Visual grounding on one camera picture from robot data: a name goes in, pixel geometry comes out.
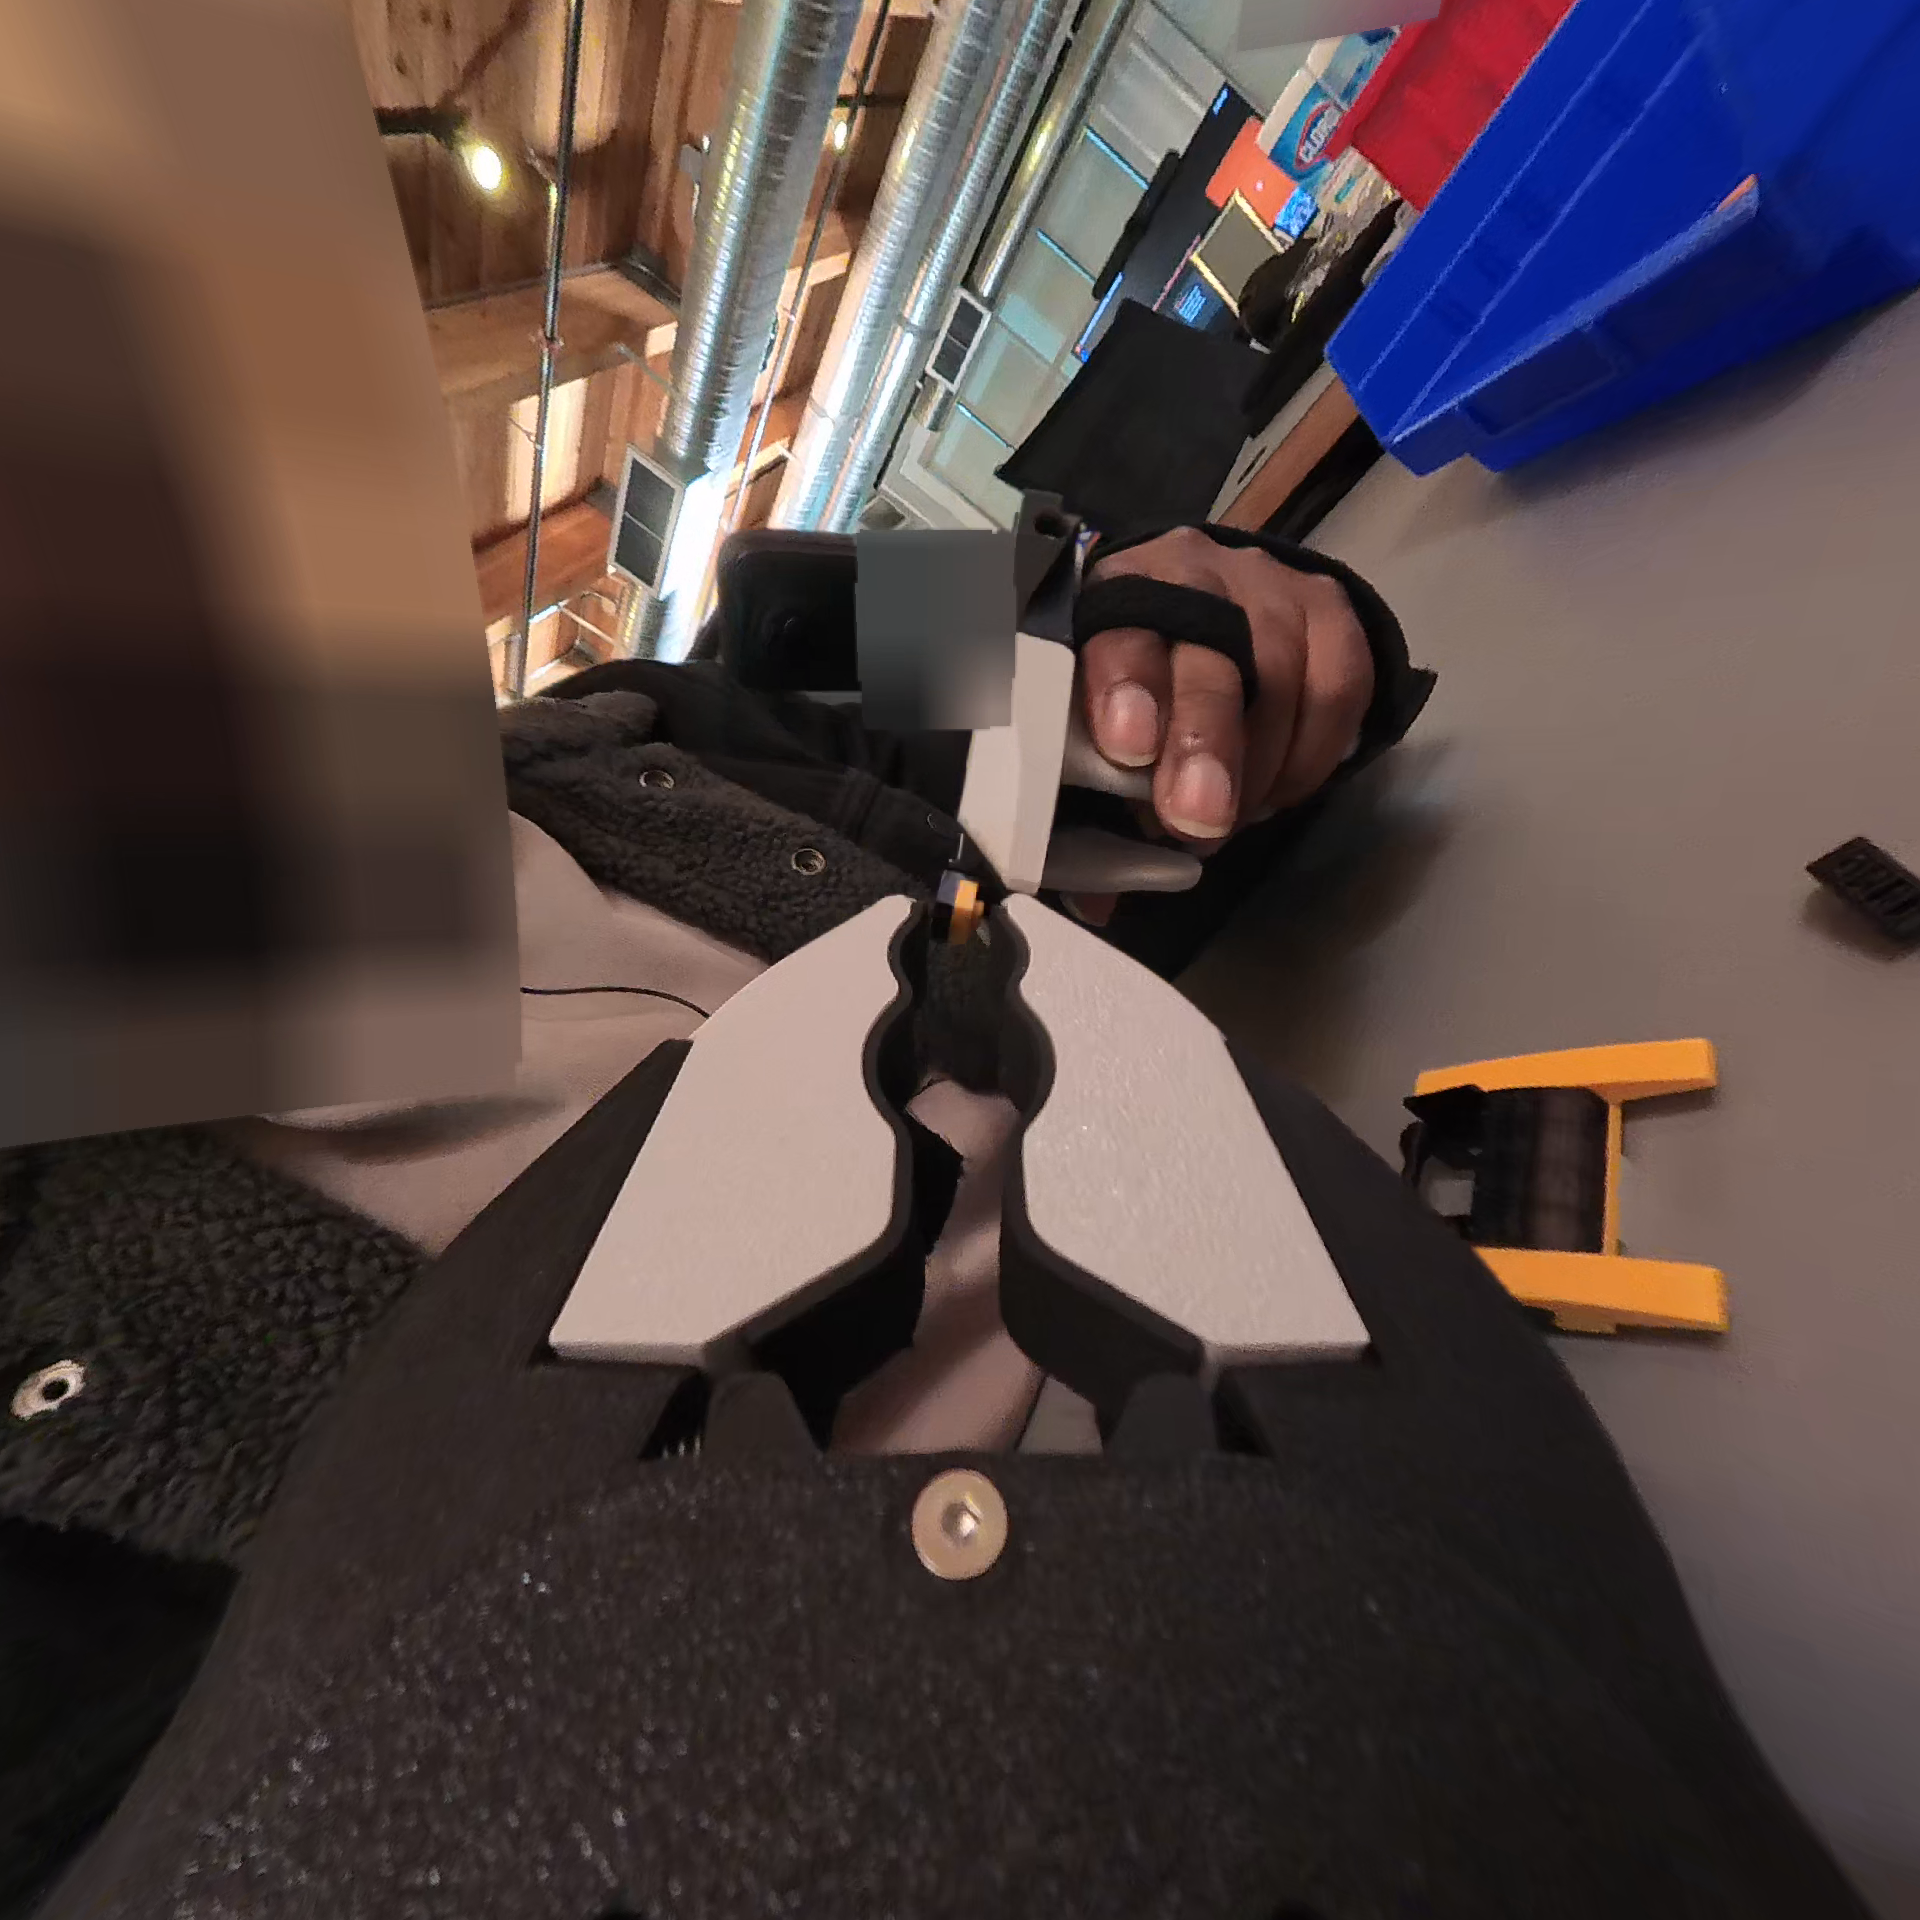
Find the wipes canister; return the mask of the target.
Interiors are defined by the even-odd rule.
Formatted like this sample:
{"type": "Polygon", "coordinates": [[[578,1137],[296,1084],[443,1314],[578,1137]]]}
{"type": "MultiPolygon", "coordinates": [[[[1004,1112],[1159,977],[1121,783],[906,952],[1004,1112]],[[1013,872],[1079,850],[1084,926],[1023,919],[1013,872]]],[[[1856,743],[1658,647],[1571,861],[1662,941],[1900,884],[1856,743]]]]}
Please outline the wipes canister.
{"type": "Polygon", "coordinates": [[[1308,185],[1332,164],[1332,142],[1342,131],[1359,95],[1371,85],[1380,63],[1393,50],[1399,28],[1315,40],[1289,87],[1291,107],[1271,138],[1275,164],[1308,185]]]}

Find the wood-edged grey table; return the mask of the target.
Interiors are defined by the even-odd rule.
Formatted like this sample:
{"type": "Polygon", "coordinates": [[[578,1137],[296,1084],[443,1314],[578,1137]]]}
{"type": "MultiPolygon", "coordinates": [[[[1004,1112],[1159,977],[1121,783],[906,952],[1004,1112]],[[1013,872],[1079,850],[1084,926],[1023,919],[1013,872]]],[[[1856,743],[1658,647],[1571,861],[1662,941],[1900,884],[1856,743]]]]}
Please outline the wood-edged grey table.
{"type": "Polygon", "coordinates": [[[1320,363],[1236,454],[1206,519],[1308,539],[1380,459],[1382,447],[1352,396],[1320,363]]]}

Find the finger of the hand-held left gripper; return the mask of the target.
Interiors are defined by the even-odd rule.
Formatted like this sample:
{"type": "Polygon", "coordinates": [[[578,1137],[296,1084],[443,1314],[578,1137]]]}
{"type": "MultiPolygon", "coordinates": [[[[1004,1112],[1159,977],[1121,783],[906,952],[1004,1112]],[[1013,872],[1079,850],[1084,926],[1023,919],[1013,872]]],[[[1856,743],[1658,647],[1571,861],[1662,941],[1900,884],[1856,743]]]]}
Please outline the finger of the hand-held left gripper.
{"type": "Polygon", "coordinates": [[[970,735],[957,824],[1005,893],[1042,893],[1075,720],[1068,642],[1013,634],[1008,720],[970,735]]]}

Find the large display monitor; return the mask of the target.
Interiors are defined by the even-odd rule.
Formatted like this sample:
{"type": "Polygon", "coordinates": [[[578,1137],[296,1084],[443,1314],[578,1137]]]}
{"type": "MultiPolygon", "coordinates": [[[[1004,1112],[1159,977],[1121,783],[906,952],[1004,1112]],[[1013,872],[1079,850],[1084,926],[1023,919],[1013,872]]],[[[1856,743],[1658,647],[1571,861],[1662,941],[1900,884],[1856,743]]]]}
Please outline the large display monitor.
{"type": "Polygon", "coordinates": [[[1258,267],[1283,256],[1315,219],[1308,188],[1260,148],[1260,115],[1224,85],[1187,148],[1165,156],[1131,211],[1076,352],[1081,359],[1141,305],[1187,329],[1225,336],[1258,267]]]}

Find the silver air duct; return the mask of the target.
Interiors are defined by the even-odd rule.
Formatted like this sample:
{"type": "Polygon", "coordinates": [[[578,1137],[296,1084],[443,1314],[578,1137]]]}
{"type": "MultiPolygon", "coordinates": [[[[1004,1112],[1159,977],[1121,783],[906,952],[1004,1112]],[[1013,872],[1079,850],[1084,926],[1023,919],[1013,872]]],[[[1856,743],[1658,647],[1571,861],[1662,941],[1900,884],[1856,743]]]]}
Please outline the silver air duct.
{"type": "Polygon", "coordinates": [[[744,2],[699,177],[660,451],[733,470],[862,2],[744,2]]]}

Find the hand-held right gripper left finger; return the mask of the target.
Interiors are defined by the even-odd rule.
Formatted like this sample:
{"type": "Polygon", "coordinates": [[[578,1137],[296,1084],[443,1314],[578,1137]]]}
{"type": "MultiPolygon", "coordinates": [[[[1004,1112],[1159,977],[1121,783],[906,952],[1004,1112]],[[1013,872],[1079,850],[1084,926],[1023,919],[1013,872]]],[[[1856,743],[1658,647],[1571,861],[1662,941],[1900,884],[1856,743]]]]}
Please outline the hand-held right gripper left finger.
{"type": "Polygon", "coordinates": [[[711,1015],[565,1300],[566,1361],[769,1372],[828,1440],[910,1348],[961,1154],[908,1118],[923,904],[890,896],[711,1015]]]}

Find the black lego grille tile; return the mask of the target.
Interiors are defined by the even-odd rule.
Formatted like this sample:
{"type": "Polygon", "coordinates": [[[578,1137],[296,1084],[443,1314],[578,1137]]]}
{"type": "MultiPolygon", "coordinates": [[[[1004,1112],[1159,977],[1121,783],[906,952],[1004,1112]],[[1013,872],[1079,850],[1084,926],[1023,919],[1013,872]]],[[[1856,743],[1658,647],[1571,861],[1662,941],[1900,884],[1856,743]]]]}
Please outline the black lego grille tile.
{"type": "Polygon", "coordinates": [[[1877,840],[1856,835],[1805,862],[1805,876],[1893,946],[1918,946],[1918,873],[1877,840]]]}

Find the beige sweatshirt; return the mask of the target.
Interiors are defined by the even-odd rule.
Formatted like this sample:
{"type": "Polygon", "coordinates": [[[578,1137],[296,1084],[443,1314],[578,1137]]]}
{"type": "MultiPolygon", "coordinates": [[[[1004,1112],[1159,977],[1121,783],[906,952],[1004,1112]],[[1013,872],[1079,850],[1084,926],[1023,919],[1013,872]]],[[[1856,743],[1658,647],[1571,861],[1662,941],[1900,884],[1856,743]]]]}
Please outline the beige sweatshirt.
{"type": "MultiPolygon", "coordinates": [[[[593,884],[540,827],[509,816],[520,985],[670,990],[711,1015],[761,971],[744,950],[593,884]]],[[[361,1102],[231,1121],[253,1160],[437,1255],[665,1041],[699,1019],[624,996],[520,996],[513,1087],[361,1102]]]]}

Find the black fleece jacket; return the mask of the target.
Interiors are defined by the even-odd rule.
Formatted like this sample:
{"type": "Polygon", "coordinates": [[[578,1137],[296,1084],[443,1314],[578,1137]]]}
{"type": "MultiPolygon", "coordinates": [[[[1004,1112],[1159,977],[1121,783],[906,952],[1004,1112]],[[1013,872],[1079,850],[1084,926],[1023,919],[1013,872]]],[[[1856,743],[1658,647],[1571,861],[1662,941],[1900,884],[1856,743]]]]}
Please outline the black fleece jacket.
{"type": "MultiPolygon", "coordinates": [[[[938,872],[961,732],[593,667],[501,716],[509,816],[765,967],[938,872]]],[[[231,1121],[2,1154],[2,1524],[237,1566],[346,1358],[437,1258],[231,1121]]]]}

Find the black mesh office chair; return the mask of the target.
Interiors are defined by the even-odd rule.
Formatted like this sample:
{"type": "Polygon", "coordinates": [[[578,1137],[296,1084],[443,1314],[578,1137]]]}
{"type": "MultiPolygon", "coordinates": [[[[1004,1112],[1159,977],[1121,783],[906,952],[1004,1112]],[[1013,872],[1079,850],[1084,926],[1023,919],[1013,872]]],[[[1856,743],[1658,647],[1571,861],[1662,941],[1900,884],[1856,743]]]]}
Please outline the black mesh office chair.
{"type": "Polygon", "coordinates": [[[1260,347],[1125,302],[995,477],[1106,537],[1199,522],[1244,447],[1260,367],[1260,347]]]}

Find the orange black lego subassembly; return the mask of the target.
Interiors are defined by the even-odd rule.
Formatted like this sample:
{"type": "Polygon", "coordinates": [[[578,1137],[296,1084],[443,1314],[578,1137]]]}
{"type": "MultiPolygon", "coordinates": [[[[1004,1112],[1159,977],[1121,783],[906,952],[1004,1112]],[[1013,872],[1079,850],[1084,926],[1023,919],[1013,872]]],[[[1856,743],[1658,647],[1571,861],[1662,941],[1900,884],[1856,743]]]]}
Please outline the orange black lego subassembly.
{"type": "Polygon", "coordinates": [[[1723,1337],[1725,1276],[1629,1255],[1618,1235],[1628,1109],[1719,1084],[1706,1040],[1565,1047],[1427,1068],[1404,1098],[1401,1177],[1466,1179],[1445,1216],[1499,1288],[1553,1331],[1723,1337]]]}

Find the person's left hand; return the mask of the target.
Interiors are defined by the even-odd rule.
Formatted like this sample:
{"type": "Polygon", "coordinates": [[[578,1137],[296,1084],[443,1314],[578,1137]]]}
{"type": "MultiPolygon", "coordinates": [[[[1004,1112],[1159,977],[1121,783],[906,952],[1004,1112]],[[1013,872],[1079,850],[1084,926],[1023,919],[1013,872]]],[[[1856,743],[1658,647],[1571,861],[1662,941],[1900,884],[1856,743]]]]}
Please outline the person's left hand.
{"type": "Polygon", "coordinates": [[[1255,694],[1233,660],[1172,623],[1092,632],[1076,660],[1084,731],[1102,759],[1148,775],[1129,800],[1136,839],[1195,857],[1308,802],[1355,758],[1377,667],[1346,585],[1255,545],[1178,527],[1099,549],[1092,594],[1159,584],[1230,603],[1247,623],[1255,694]]]}

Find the blue plastic bin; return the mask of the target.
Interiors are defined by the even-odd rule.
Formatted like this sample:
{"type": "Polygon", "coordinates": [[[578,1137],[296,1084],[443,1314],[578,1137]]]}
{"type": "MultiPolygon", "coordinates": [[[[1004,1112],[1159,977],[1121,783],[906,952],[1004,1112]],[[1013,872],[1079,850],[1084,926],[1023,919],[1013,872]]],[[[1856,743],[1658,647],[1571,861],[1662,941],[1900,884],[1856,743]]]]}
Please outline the blue plastic bin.
{"type": "Polygon", "coordinates": [[[1576,2],[1325,362],[1502,472],[1915,286],[1915,2],[1576,2]]]}

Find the ceiling air vent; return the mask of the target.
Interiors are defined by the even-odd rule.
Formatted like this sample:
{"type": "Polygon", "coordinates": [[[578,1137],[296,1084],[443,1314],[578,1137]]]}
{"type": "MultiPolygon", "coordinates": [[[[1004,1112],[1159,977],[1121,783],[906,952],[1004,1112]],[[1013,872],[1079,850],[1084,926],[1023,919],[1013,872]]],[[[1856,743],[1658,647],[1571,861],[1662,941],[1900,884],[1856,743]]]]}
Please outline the ceiling air vent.
{"type": "Polygon", "coordinates": [[[611,573],[624,584],[660,592],[685,500],[685,472],[639,446],[622,455],[611,515],[611,573]]]}

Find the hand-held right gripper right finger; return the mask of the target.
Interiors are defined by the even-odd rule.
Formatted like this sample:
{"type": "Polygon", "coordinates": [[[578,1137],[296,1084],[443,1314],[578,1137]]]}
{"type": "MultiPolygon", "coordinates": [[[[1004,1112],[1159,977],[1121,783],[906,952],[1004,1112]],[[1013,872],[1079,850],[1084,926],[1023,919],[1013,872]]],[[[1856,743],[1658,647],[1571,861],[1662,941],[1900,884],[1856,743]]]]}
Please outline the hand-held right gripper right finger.
{"type": "Polygon", "coordinates": [[[1149,1380],[1352,1364],[1371,1341],[1224,1033],[1050,905],[995,915],[1018,1112],[1000,1322],[1112,1433],[1149,1380]]]}

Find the red plastic bin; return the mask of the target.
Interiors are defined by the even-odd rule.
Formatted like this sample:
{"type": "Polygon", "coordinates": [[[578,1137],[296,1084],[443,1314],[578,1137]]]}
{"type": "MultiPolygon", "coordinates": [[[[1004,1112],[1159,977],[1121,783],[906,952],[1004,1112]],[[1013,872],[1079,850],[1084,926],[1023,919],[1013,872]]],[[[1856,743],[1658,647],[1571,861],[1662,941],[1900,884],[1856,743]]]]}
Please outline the red plastic bin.
{"type": "Polygon", "coordinates": [[[1427,209],[1568,11],[1442,2],[1399,34],[1340,133],[1399,200],[1427,209]]]}

